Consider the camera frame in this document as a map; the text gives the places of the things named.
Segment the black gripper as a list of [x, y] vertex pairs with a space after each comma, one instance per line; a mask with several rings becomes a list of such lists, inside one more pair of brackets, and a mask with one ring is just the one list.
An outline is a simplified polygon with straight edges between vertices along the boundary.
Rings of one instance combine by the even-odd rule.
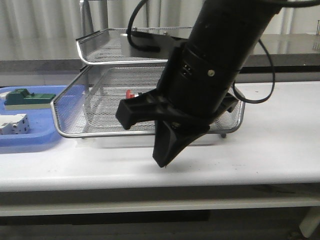
[[242, 55], [192, 42], [175, 48], [156, 89], [122, 99], [115, 113], [125, 130], [154, 121], [152, 157], [163, 168], [189, 144], [205, 135], [210, 124], [238, 100], [228, 93], [242, 68]]

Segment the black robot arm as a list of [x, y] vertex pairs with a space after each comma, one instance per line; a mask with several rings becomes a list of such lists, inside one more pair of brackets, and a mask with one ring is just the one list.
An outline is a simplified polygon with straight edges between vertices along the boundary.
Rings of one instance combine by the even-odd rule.
[[234, 110], [235, 78], [280, 7], [261, 0], [207, 0], [186, 42], [176, 46], [155, 89], [120, 101], [116, 118], [126, 130], [154, 121], [153, 158], [167, 166]]

